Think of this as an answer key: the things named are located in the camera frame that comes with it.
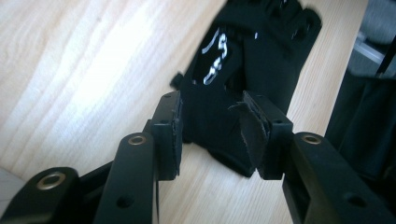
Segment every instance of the wooden surface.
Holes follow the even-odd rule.
[[[0,166],[27,180],[111,161],[186,70],[224,2],[1,1]],[[324,134],[367,0],[302,2],[323,28],[288,116],[295,132]],[[195,145],[160,197],[162,223],[290,223],[280,181],[244,178]]]

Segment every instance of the black glove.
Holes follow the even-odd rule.
[[[254,172],[236,111],[242,91],[265,95],[285,114],[320,18],[296,0],[230,1],[219,12],[186,75],[183,138],[244,176]]]

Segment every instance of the black object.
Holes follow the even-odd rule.
[[[293,223],[395,223],[396,218],[323,137],[297,133],[283,190]]]
[[[186,75],[171,83],[184,102],[184,140],[251,176],[254,167],[240,135],[238,113],[229,107],[242,101],[242,91],[254,91],[286,113],[320,26],[318,15],[296,0],[229,1]]]
[[[265,96],[244,92],[244,103],[231,107],[239,112],[241,134],[253,166],[263,179],[283,177],[282,157],[292,138],[293,124]]]
[[[396,222],[326,139],[312,133],[293,135],[292,124],[265,96],[244,95],[245,102],[234,109],[242,114],[249,151],[263,150],[254,168],[268,179],[285,174],[283,189],[294,223]],[[169,140],[181,136],[181,130],[154,131],[166,139],[150,133],[160,125],[154,120],[165,126],[180,121],[178,96],[174,92],[161,99],[144,131],[121,140],[112,163],[81,178],[62,167],[34,176],[11,201],[0,223],[157,223],[159,176],[171,179],[177,173],[173,155],[181,153],[176,150],[180,142]],[[250,137],[258,124],[265,126],[261,130],[265,141]],[[170,142],[173,146],[165,147]],[[169,150],[159,156],[161,147]],[[171,161],[161,165],[159,157]]]
[[[326,138],[396,215],[396,80],[348,72]]]
[[[181,101],[165,94],[142,133],[120,141],[116,158],[78,177],[71,168],[34,176],[0,223],[157,223],[158,181],[178,175]]]

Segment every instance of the black fabric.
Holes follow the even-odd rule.
[[[296,0],[228,2],[179,85],[183,138],[251,176],[238,114],[228,108],[248,90],[265,94],[286,113],[320,25],[318,15]]]
[[[396,80],[346,73],[326,138],[361,176],[384,179],[396,166]]]

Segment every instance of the black plastic part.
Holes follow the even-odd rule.
[[[151,135],[124,137],[93,223],[158,223],[157,174]]]
[[[172,79],[170,86],[175,88],[175,90],[180,90],[181,82],[183,81],[183,75],[181,73],[177,73]]]
[[[251,163],[263,179],[281,179],[286,148],[293,137],[293,124],[266,96],[244,91],[240,126]]]
[[[325,138],[295,134],[288,164],[283,189],[294,223],[396,223]]]
[[[81,201],[78,184],[78,174],[72,168],[43,171],[12,199],[0,223],[72,222],[70,218]]]
[[[183,126],[181,105],[179,91],[165,94],[150,122],[149,131],[155,139],[158,153],[159,180],[173,180],[179,174]]]

